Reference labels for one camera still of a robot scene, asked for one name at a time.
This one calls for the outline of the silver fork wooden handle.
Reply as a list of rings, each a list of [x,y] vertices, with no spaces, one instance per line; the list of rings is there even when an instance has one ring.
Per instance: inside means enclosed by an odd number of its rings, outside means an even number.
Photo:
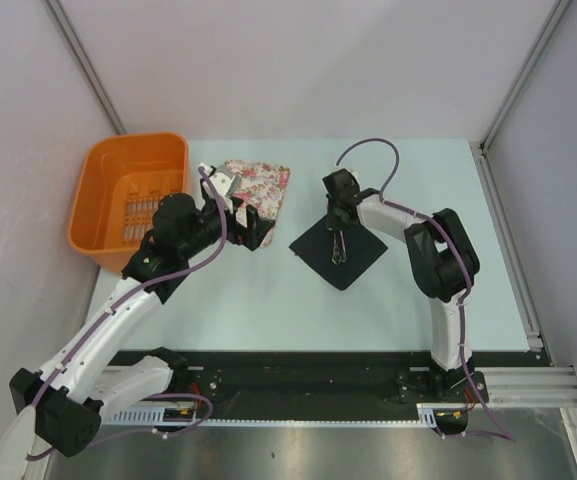
[[[339,237],[338,247],[337,247],[338,262],[339,263],[345,263],[346,259],[347,259],[347,249],[346,249],[346,244],[345,244],[344,233],[342,231],[340,231],[338,233],[338,237]]]

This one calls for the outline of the black paper napkin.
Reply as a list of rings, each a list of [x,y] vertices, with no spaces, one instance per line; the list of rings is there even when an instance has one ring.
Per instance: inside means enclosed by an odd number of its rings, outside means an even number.
[[[342,232],[347,259],[338,265],[331,262],[332,231],[326,228],[326,216],[289,245],[289,249],[312,271],[340,291],[348,289],[388,249],[384,242],[363,226],[346,228]]]

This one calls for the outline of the iridescent gold spoon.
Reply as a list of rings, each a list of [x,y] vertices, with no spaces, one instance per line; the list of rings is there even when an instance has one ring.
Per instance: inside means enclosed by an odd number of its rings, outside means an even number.
[[[338,233],[336,231],[332,231],[332,255],[331,255],[331,262],[334,265],[338,265],[341,262],[341,251],[340,251],[340,244],[338,240]]]

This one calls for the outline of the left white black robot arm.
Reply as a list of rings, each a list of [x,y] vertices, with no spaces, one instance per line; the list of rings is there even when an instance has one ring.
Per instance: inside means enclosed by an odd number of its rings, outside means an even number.
[[[92,395],[97,378],[124,340],[198,271],[190,259],[212,244],[232,243],[250,251],[261,246],[275,223],[252,205],[245,207],[246,221],[239,223],[237,211],[243,206],[236,197],[206,196],[201,208],[184,193],[161,199],[151,228],[96,320],[37,371],[21,368],[12,376],[9,387],[15,409],[33,407],[35,435],[72,457],[91,444],[114,410],[159,393],[175,400],[187,392],[189,376],[179,369],[179,361],[168,363],[163,350],[157,350],[110,392]]]

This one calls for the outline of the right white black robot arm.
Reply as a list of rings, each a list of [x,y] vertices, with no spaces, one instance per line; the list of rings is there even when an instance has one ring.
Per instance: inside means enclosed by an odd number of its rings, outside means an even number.
[[[364,227],[405,244],[414,281],[431,308],[429,388],[441,401],[454,400],[472,379],[465,303],[480,270],[459,216],[449,208],[427,215],[396,204],[374,188],[361,189],[344,168],[324,177],[323,184],[329,230]]]

